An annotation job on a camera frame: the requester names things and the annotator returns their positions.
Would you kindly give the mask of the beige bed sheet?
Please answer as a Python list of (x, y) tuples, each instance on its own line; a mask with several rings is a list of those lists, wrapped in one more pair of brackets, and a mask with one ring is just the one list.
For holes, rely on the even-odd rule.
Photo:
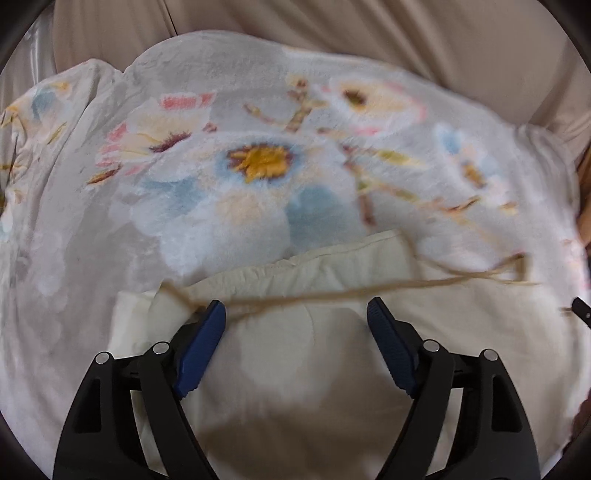
[(556, 134), (574, 156), (590, 142), (590, 74), (536, 1), (59, 1), (55, 64), (96, 58), (124, 69), (188, 32), (245, 33), (397, 65)]

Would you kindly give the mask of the grey floral fleece blanket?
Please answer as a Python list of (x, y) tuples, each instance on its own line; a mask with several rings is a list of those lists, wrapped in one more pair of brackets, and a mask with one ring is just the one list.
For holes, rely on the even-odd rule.
[(41, 82), (2, 114), (1, 191), (1, 411), (45, 473), (120, 292), (387, 232), (470, 272), (529, 255), (569, 304), (588, 292), (555, 135), (401, 69), (245, 35)]

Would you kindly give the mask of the cream quilted garment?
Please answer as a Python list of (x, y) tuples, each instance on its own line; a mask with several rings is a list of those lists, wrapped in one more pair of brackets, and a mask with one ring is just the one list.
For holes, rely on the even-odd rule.
[(240, 268), (188, 287), (120, 292), (109, 350), (143, 353), (195, 306), (221, 300), (226, 328), (185, 415), (222, 479), (373, 479), (411, 401), (370, 334), (370, 298), (452, 352), (497, 351), (542, 462), (566, 444), (590, 388), (590, 331), (529, 255), (470, 272), (399, 232)]

